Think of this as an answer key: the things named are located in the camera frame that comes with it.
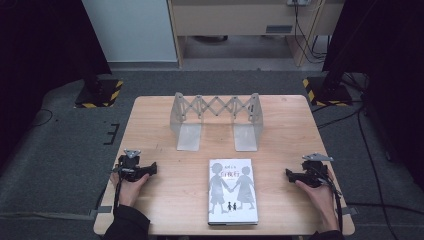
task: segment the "metal frame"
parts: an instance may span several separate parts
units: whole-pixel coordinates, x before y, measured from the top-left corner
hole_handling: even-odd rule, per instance
[[[190,102],[179,92],[175,94],[170,116],[170,127],[177,138],[177,150],[199,150],[200,133],[206,111],[212,112],[215,116],[219,116],[224,111],[231,113],[236,151],[258,150],[263,130],[263,114],[259,94],[252,94],[250,99],[244,103],[238,96],[232,96],[227,102],[224,102],[219,96],[215,96],[206,102],[201,95],[195,96]],[[246,123],[234,122],[240,113],[247,113]],[[199,123],[186,123],[190,114],[196,115]]]

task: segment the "black sleeve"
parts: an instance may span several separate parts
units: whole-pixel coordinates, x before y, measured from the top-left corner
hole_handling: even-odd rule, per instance
[[[333,230],[323,233],[315,232],[309,240],[344,240],[344,237],[340,231]]]
[[[135,208],[121,205],[116,209],[114,217],[103,239],[148,239],[150,220]]]

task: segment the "book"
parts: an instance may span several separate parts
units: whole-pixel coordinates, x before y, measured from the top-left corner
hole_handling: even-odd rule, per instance
[[[209,225],[258,224],[251,159],[209,160]]]

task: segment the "gray carpet floor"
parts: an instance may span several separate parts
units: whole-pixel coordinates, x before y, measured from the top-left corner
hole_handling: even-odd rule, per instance
[[[133,71],[114,72],[124,81],[113,107],[77,109],[74,101],[83,86],[76,81],[49,92],[42,110],[17,146],[11,164],[0,178],[0,213],[43,212],[88,215],[106,186],[132,104],[138,96],[168,95],[305,95],[302,80],[319,72],[281,71]],[[360,94],[348,87],[354,100]],[[348,107],[311,106],[318,126],[345,117],[361,103]],[[335,159],[344,198],[359,214],[352,216],[356,231],[346,239],[395,239],[380,204],[375,173],[360,126],[381,184],[387,216],[398,239],[423,239],[424,193],[402,163],[386,160],[385,149],[364,114],[320,128],[329,156]],[[115,127],[118,133],[110,142]],[[94,220],[58,220],[39,217],[0,218],[0,239],[99,239]]]

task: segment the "yellow black hazard tape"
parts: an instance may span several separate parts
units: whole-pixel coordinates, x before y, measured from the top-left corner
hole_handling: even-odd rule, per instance
[[[311,84],[309,83],[308,79],[303,79],[303,86],[306,89],[306,93],[308,94],[309,97],[309,101],[311,102],[312,105],[317,105],[317,106],[349,106],[349,104],[345,103],[345,102],[341,102],[341,101],[318,101],[315,98],[315,94],[311,88]]]
[[[119,95],[119,91],[121,91],[123,81],[117,81],[114,89],[110,95],[110,99],[103,102],[83,102],[79,104],[75,104],[76,108],[96,108],[96,107],[111,107],[116,101],[116,98]]]

